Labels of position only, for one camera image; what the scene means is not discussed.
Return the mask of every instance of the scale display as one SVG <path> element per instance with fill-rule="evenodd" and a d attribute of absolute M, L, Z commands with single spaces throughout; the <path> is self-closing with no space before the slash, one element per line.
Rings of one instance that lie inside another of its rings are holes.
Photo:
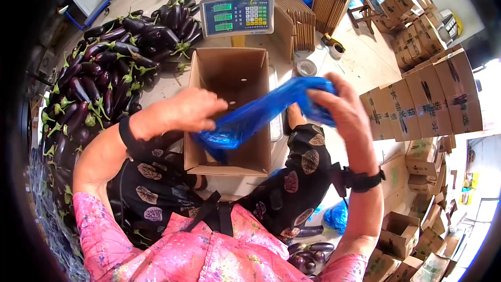
<path fill-rule="evenodd" d="M 273 33 L 274 0 L 201 0 L 204 37 Z"/>

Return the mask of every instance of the woman's right hand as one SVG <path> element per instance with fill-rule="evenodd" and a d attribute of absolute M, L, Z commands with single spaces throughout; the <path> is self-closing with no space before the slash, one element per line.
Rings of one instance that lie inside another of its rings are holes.
<path fill-rule="evenodd" d="M 368 176 L 378 174 L 369 118 L 360 98 L 354 88 L 338 74 L 329 72 L 325 78 L 334 84 L 338 96 L 318 90 L 309 90 L 308 95 L 331 113 L 339 135 L 345 141 L 350 170 L 367 173 Z"/>

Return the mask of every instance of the white wall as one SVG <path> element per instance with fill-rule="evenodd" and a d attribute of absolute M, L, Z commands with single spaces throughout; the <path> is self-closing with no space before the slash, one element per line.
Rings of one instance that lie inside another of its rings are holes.
<path fill-rule="evenodd" d="M 475 35 L 485 28 L 470 0 L 433 0 L 438 10 L 451 10 L 462 22 L 463 32 L 453 45 Z"/>

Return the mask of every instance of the blue plastic liner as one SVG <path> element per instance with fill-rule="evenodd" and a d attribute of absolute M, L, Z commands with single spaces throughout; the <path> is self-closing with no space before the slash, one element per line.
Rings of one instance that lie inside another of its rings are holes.
<path fill-rule="evenodd" d="M 309 119 L 335 127 L 329 111 L 308 97 L 308 89 L 337 94 L 332 82 L 326 78 L 291 78 L 265 96 L 216 120 L 216 130 L 193 133 L 192 137 L 216 160 L 225 162 L 221 150 L 238 148 L 293 103 L 298 103 L 302 113 Z"/>

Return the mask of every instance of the concrete floor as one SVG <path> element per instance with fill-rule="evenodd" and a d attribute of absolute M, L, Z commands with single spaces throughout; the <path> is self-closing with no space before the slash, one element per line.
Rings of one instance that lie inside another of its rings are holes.
<path fill-rule="evenodd" d="M 143 9 L 145 15 L 150 15 L 151 12 L 158 9 L 167 0 L 112 0 L 109 6 L 110 13 L 107 16 L 99 16 L 94 25 L 102 24 L 114 18 L 114 16 L 126 15 L 127 11 Z M 317 34 L 317 46 L 313 53 L 296 53 L 296 58 L 308 58 L 312 60 L 322 76 L 326 72 L 334 71 L 341 74 L 345 79 L 352 83 L 355 89 L 360 93 L 364 93 L 379 85 L 395 82 L 400 79 L 400 70 L 397 66 L 394 53 L 390 46 L 390 36 L 381 34 L 375 26 L 375 32 L 371 35 L 365 23 L 360 23 L 360 28 L 356 29 L 352 26 L 347 15 L 342 19 L 334 38 L 340 41 L 346 48 L 346 52 L 340 61 L 335 61 L 327 53 L 326 49 L 322 49 Z M 59 52 L 62 55 L 63 50 L 70 51 L 76 43 L 82 39 L 83 33 L 79 32 L 73 35 L 66 44 L 62 45 Z M 197 47 L 215 47 L 215 46 L 231 46 L 229 38 L 206 39 L 199 43 Z M 273 45 L 266 35 L 247 36 L 247 47 L 266 48 L 269 52 L 270 63 L 277 70 L 279 85 L 291 77 L 292 63 L 285 62 L 278 53 L 278 47 Z M 62 56 L 59 57 L 59 66 L 63 64 Z M 141 97 L 143 107 L 169 98 L 178 92 L 182 87 L 187 87 L 189 81 L 189 67 L 187 71 L 179 78 L 181 86 L 173 78 L 160 78 L 158 84 L 152 91 L 144 92 Z M 326 134 L 326 146 L 331 155 L 332 161 L 339 161 L 341 165 L 348 165 L 344 142 L 333 128 L 323 126 Z M 396 152 L 403 151 L 403 144 L 398 144 L 394 140 L 374 142 L 376 155 L 380 162 L 388 159 Z M 286 137 L 273 144 L 272 147 L 272 171 L 280 169 L 284 166 L 285 159 L 289 154 L 289 148 L 286 145 Z M 244 196 L 258 185 L 263 178 L 255 177 L 208 177 L 208 190 L 218 190 L 222 194 Z M 339 202 L 341 198 L 337 195 L 334 188 L 328 191 L 321 204 L 321 211 L 315 212 L 311 217 L 308 225 L 318 225 L 322 221 L 322 211 L 332 207 Z M 322 236 L 313 237 L 312 241 L 333 241 L 337 242 L 339 235 L 336 235 L 333 230 L 324 232 Z"/>

